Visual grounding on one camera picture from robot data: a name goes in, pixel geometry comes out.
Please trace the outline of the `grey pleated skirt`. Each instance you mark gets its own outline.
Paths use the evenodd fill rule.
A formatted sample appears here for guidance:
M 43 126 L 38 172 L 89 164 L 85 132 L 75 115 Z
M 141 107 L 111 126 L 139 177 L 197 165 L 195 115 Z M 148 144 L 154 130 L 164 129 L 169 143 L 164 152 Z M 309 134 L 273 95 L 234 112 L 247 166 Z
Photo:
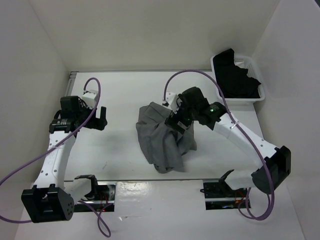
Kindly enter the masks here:
M 197 150 L 194 126 L 181 134 L 165 124 L 171 113 L 170 109 L 151 102 L 139 108 L 135 125 L 144 157 L 161 174 L 184 172 L 183 156 Z

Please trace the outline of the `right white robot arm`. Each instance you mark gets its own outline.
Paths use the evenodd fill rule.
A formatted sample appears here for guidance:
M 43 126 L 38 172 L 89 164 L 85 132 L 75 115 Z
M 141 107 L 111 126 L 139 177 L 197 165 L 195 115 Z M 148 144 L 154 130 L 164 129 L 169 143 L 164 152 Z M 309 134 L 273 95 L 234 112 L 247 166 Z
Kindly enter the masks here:
M 198 87 L 183 93 L 166 92 L 164 105 L 171 108 L 167 126 L 183 134 L 194 122 L 222 135 L 253 161 L 256 170 L 227 171 L 219 179 L 219 192 L 231 196 L 242 188 L 257 188 L 270 195 L 291 173 L 291 151 L 267 142 L 240 123 L 220 102 L 209 103 Z

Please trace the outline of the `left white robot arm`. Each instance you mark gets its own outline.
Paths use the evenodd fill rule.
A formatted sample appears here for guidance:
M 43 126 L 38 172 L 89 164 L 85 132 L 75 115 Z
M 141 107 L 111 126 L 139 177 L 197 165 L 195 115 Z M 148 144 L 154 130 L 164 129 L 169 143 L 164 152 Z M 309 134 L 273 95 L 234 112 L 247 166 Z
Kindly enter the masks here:
M 67 163 L 80 128 L 102 131 L 108 123 L 104 106 L 100 117 L 96 116 L 98 101 L 95 90 L 86 90 L 81 97 L 60 99 L 61 109 L 49 125 L 49 153 L 33 187 L 23 190 L 21 195 L 33 223 L 68 221 L 78 201 L 98 197 L 100 188 L 93 174 L 77 176 L 68 187 L 64 184 Z

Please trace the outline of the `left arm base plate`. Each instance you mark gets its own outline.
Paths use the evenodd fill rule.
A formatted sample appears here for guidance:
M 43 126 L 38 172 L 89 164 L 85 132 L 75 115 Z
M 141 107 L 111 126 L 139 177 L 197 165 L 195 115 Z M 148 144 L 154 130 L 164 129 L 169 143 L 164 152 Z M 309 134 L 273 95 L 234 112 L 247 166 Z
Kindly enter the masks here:
M 98 213 L 101 211 L 114 212 L 116 184 L 116 182 L 112 181 L 98 181 L 97 193 L 89 198 L 83 196 L 80 200 L 91 206 Z

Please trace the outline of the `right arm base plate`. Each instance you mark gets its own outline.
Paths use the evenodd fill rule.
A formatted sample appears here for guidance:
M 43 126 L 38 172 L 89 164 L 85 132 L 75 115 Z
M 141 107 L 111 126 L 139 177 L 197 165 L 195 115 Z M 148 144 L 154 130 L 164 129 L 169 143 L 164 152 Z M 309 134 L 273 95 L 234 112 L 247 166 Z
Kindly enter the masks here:
M 199 190 L 204 195 L 206 210 L 245 209 L 245 200 L 248 189 L 222 190 L 217 179 L 204 180 L 203 187 Z

